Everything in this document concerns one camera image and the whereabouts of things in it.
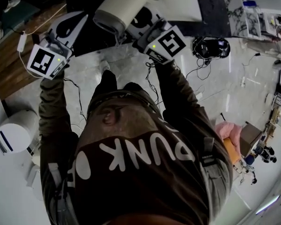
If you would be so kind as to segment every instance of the strap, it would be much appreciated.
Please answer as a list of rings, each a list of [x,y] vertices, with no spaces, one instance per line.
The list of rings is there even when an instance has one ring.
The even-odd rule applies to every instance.
[[[210,166],[215,164],[215,159],[212,154],[212,149],[214,147],[213,137],[204,137],[204,151],[202,156],[202,166]]]
[[[52,174],[55,186],[58,188],[62,182],[57,163],[48,163],[49,171]]]

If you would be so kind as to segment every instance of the white cable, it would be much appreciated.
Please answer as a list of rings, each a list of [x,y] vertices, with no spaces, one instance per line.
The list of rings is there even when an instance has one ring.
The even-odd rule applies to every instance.
[[[22,60],[21,52],[19,52],[19,57],[20,57],[20,60],[21,60],[21,62],[22,62],[22,64],[23,64],[25,70],[26,70],[31,76],[33,76],[33,77],[35,77],[35,78],[43,78],[43,77],[34,76],[30,71],[28,71],[28,69],[26,68],[26,65],[25,65],[24,61]]]
[[[47,21],[45,21],[43,24],[41,24],[40,26],[38,26],[37,29],[35,29],[33,32],[31,33],[26,33],[26,35],[31,35],[33,33],[35,33],[37,30],[39,30],[42,26],[44,26],[47,22],[49,22],[57,13],[59,13],[67,4],[63,5],[56,13],[54,13]]]

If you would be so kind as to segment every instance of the hand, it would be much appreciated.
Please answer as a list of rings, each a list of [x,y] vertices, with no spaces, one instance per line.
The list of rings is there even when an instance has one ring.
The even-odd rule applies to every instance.
[[[277,33],[281,33],[281,25],[277,26]]]

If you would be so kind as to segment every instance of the white wall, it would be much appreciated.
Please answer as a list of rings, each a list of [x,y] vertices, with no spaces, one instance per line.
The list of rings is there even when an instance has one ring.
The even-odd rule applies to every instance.
[[[0,123],[5,119],[0,102]],[[0,151],[0,225],[49,225],[44,202],[37,200],[25,177],[31,165],[28,152]]]
[[[234,187],[241,198],[248,204],[251,210],[255,210],[273,188],[281,174],[281,127],[277,126],[274,138],[269,140],[268,146],[272,146],[277,157],[276,163],[264,163],[260,156],[257,157],[253,166],[257,183],[251,185],[251,180],[246,179],[242,185]]]

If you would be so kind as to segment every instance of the white letter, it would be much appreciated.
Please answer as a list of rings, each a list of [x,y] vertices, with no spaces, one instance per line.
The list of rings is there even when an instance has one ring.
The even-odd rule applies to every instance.
[[[129,152],[130,158],[134,164],[134,166],[139,169],[140,166],[136,160],[136,154],[141,158],[146,164],[151,164],[151,160],[149,158],[149,155],[146,150],[145,143],[142,139],[139,140],[139,145],[140,145],[140,152],[136,149],[136,147],[128,140],[125,140],[127,150]]]
[[[176,144],[175,147],[175,155],[179,160],[186,161],[186,160],[191,160],[195,161],[195,156],[193,155],[192,151],[188,148],[188,146],[181,141],[180,138],[178,138],[175,134],[173,134],[175,138],[178,139],[178,143]],[[182,154],[181,149],[184,148],[187,154]]]
[[[119,165],[120,170],[123,172],[123,171],[125,171],[126,167],[125,167],[124,154],[123,154],[123,150],[122,150],[122,147],[121,147],[120,140],[118,138],[116,138],[114,140],[114,143],[116,144],[116,149],[112,149],[110,147],[107,147],[103,143],[100,144],[99,147],[104,152],[107,152],[107,153],[112,154],[114,156],[113,161],[112,161],[111,165],[109,166],[109,170],[113,171]]]
[[[168,153],[170,155],[170,158],[172,160],[175,160],[176,158],[175,158],[172,150],[170,149],[168,141],[164,138],[164,136],[162,136],[159,133],[153,133],[150,137],[150,144],[151,144],[151,149],[152,149],[152,153],[153,153],[153,157],[154,157],[156,165],[159,166],[160,163],[161,163],[160,162],[160,156],[159,156],[159,153],[158,153],[158,150],[157,150],[156,138],[159,138],[163,142],[166,150],[168,151]]]
[[[88,157],[83,151],[80,151],[76,158],[76,172],[80,178],[87,180],[90,178],[90,167]]]

